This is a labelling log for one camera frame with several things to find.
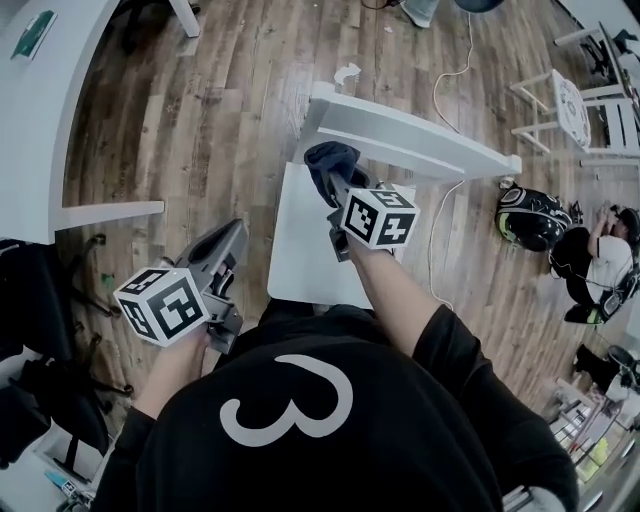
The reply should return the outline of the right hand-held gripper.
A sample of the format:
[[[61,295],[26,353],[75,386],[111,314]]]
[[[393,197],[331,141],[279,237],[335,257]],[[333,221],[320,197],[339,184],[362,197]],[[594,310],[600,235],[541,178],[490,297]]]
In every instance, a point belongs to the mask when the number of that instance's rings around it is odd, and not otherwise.
[[[327,217],[338,261],[349,260],[347,235],[371,250],[386,250],[400,260],[421,212],[414,201],[415,189],[401,185],[385,187],[362,166],[353,170],[352,187],[350,190],[350,184],[339,172],[328,173],[327,192],[331,204],[339,207]]]

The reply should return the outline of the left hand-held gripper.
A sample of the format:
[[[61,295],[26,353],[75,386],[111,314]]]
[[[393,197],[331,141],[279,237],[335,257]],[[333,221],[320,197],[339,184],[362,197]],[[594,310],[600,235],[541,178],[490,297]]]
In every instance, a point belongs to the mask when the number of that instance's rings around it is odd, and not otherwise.
[[[214,350],[228,354],[243,320],[227,291],[248,242],[241,219],[193,241],[174,263],[145,267],[114,291],[118,306],[141,339],[169,347],[206,326]]]

